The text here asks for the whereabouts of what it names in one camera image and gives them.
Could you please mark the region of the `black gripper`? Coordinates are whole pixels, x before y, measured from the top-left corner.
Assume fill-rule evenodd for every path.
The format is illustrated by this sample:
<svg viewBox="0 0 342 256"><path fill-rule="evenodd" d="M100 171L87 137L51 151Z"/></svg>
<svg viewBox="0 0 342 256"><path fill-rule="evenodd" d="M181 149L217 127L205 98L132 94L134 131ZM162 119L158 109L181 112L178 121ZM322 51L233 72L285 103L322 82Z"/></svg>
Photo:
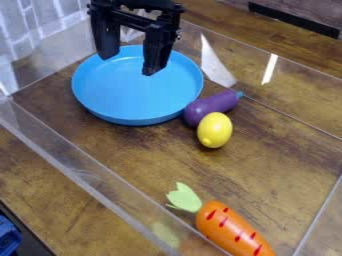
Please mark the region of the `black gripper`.
<svg viewBox="0 0 342 256"><path fill-rule="evenodd" d="M90 0L87 8L100 58L107 60L119 53L124 26L146 33L143 74L153 76L165 69L179 39L182 4L174 0Z"/></svg>

